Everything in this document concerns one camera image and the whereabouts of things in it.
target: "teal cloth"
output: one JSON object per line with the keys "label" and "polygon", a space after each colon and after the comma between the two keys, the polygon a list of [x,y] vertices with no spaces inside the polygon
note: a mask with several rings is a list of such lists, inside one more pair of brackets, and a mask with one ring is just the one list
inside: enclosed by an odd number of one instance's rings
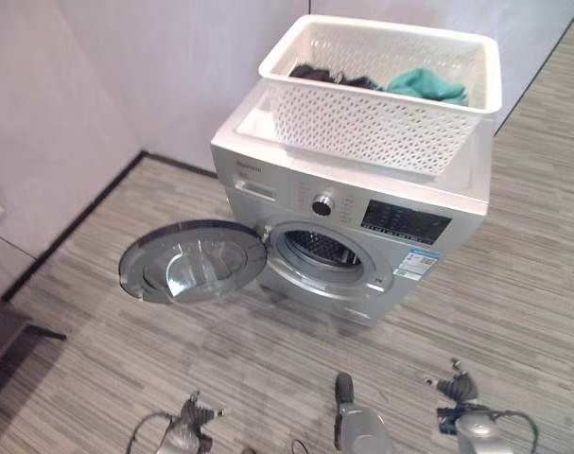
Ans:
{"label": "teal cloth", "polygon": [[408,71],[392,80],[387,87],[380,89],[397,95],[422,97],[467,106],[467,94],[462,84],[448,83],[426,68]]}

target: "open washer door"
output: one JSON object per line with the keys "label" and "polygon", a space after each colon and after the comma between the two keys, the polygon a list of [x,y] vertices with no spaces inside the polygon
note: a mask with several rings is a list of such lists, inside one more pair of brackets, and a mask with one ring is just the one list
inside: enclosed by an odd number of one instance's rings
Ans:
{"label": "open washer door", "polygon": [[225,220],[191,220],[142,236],[120,260],[120,285],[151,303],[210,300],[249,284],[265,267],[257,232]]}

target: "perforated basket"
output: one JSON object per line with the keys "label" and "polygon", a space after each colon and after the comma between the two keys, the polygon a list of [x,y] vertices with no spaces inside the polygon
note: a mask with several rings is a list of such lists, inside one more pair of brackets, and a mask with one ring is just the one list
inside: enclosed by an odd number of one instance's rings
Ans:
{"label": "perforated basket", "polygon": [[[299,64],[385,86],[418,67],[465,86],[468,107],[288,76]],[[496,42],[448,30],[307,15],[259,66],[286,144],[440,174],[480,119],[501,106]]]}

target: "digital display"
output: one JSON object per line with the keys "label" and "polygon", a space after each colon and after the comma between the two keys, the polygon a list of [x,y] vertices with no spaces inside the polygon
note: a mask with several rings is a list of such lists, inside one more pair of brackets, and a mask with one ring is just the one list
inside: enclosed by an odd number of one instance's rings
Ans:
{"label": "digital display", "polygon": [[433,244],[451,220],[383,201],[370,201],[360,225],[383,234]]}

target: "front-loading washing machine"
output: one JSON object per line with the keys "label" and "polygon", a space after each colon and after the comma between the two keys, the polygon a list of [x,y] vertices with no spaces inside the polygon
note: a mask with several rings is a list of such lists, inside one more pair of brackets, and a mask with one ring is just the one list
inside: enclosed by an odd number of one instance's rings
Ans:
{"label": "front-loading washing machine", "polygon": [[288,147],[261,81],[211,143],[235,222],[188,220],[139,238],[121,259],[121,286],[145,301],[188,303],[257,278],[373,325],[484,219],[492,144],[476,136],[437,177]]}

